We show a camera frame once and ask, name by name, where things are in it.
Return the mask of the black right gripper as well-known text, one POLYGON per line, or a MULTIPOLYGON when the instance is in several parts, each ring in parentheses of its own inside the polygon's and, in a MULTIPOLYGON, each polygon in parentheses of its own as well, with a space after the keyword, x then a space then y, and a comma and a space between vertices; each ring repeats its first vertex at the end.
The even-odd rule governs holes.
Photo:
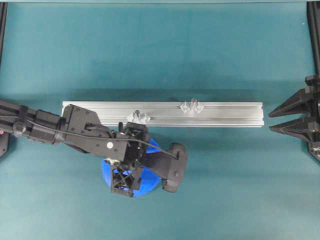
POLYGON ((299 138, 308 142, 308 151, 320 159, 320 77, 311 75, 305 78, 307 87, 301 88, 286 101, 268 114, 270 118, 295 114, 308 117, 297 118, 270 126, 272 132, 299 138))

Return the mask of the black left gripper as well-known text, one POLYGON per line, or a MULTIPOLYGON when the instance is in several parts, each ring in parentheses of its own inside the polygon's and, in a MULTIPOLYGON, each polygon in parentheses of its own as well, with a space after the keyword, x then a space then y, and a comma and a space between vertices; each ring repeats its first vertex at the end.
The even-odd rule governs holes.
POLYGON ((140 188, 140 176, 144 169, 141 161, 147 148, 144 142, 148 140, 148 128, 143 124, 120 122, 118 133, 124 138, 124 158, 110 165, 111 192, 133 198, 133 190, 140 188))

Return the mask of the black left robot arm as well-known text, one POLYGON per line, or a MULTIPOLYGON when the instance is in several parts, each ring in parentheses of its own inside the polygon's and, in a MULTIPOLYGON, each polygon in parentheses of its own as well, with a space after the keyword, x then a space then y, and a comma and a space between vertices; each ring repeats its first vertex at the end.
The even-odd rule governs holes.
POLYGON ((118 130, 101 124, 97 113, 68 105, 62 116, 8 101, 0 102, 0 129, 9 136, 26 137, 48 145, 63 143, 83 154, 100 157, 109 167, 111 191, 134 197, 142 185, 142 161, 149 145, 145 125, 119 122, 118 130))

